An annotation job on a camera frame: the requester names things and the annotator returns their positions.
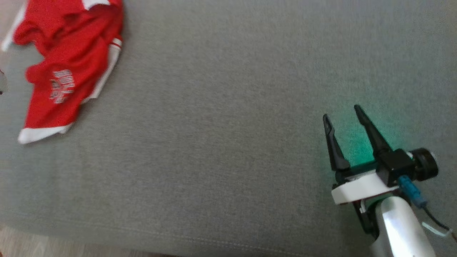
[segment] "black cable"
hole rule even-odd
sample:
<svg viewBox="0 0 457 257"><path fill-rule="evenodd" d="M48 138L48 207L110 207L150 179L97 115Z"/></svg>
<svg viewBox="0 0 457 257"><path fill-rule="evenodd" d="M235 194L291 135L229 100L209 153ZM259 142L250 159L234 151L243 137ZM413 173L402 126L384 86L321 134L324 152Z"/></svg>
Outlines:
<svg viewBox="0 0 457 257"><path fill-rule="evenodd" d="M429 218L435 222L438 226L440 226L441 228L445 229L446 231L449 231L450 228L446 225L444 225L443 223L439 222L432 214L431 212L427 209L427 207L422 207L422 209L424 209L425 213L427 213L427 216L429 216ZM452 238L454 239L455 242L457 242L457 236L454 232L451 232L451 236Z"/></svg>
<svg viewBox="0 0 457 257"><path fill-rule="evenodd" d="M445 229L446 231L449 231L449 227L444 225L443 223L439 222L431 213L430 211L427 209L426 206L422 207L422 209L424 209L425 213L427 213L427 215L430 217L430 219L435 222L438 226L440 226L441 228Z"/></svg>

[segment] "seam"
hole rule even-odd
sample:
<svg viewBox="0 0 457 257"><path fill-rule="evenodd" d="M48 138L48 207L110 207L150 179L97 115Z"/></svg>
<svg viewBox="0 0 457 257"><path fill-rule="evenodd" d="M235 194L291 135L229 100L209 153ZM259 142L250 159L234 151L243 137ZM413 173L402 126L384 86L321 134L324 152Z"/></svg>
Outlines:
<svg viewBox="0 0 457 257"><path fill-rule="evenodd" d="M14 211L6 211L3 210L3 213L11 213L14 215L20 215L22 217L28 218L28 219L46 219L43 216L39 215L34 215L31 217L28 214L25 213L20 213L20 212L14 212ZM226 247L226 248L233 248L233 249L240 249L244 251L252 251L252 252L271 252L271 253L279 253L279 254L286 254L290 256L297 256L297 257L312 257L310 255L303 255L303 254L298 254L294 252L287 252L287 251L281 251L277 249L272 249L272 248L266 248L266 247L260 247L260 246L250 246L250 245L244 245L244 244L238 244L238 243L232 243L232 242L227 242L227 241L219 241L219 240L213 240L213 239L206 239L206 238L200 238L200 237L190 237L190 236L180 236L180 235L174 235L174 234L167 234L167 233L160 233L160 232L153 232L153 231L144 231L144 230L137 230L137 229L132 229L132 228L123 228L123 227L111 227L107 225L101 225L101 224L93 224L85 221L79 221L79 220L61 220L61 219L53 219L53 221L57 222L62 222L62 223L73 223L78 226L84 226L84 227L99 227L107 230L112 230L112 231L117 231L117 230L124 230L124 231L130 231L134 232L137 234L148 234L154 237L159 237L159 238L171 238L174 241L183 241L183 242L190 242L190 243L198 243L201 245L211 245L211 246L218 246L218 247Z"/></svg>

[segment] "blue connector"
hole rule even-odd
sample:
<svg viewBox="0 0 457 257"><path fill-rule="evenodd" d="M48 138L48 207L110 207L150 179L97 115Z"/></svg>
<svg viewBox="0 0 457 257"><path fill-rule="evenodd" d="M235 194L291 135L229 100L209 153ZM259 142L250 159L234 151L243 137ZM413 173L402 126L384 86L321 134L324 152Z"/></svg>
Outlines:
<svg viewBox="0 0 457 257"><path fill-rule="evenodd" d="M400 176L397 181L400 189L417 208L422 209L427 205L427 201L420 195L420 190L413 184L407 175Z"/></svg>

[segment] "gray upholstery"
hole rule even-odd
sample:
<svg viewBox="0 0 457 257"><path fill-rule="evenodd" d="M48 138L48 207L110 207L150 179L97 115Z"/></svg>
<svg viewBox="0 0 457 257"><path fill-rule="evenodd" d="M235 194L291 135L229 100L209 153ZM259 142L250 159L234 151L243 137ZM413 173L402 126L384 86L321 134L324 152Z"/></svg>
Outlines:
<svg viewBox="0 0 457 257"><path fill-rule="evenodd" d="M435 152L440 174L419 187L457 228L452 5L126 1L99 99L67 134L26 146L24 70L41 57L15 46L0 96L0 222L181 256L366 256L352 206L333 204L322 125L328 112L347 158L367 161L359 103L393 147ZM427 235L439 256L455 253Z"/></svg>

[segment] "white cable tie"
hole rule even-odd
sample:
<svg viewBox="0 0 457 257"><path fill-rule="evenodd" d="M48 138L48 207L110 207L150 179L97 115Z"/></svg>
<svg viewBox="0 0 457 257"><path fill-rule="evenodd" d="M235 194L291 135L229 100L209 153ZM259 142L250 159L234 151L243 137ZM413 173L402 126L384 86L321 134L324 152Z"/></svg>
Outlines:
<svg viewBox="0 0 457 257"><path fill-rule="evenodd" d="M426 229L430 230L432 233L438 235L438 236L441 236L441 237L447 237L448 235L450 235L452 233L452 229L449 229L447 231L447 233L441 233L440 231L438 231L436 228L430 226L429 224L425 223L425 222L422 222L422 226L425 227Z"/></svg>

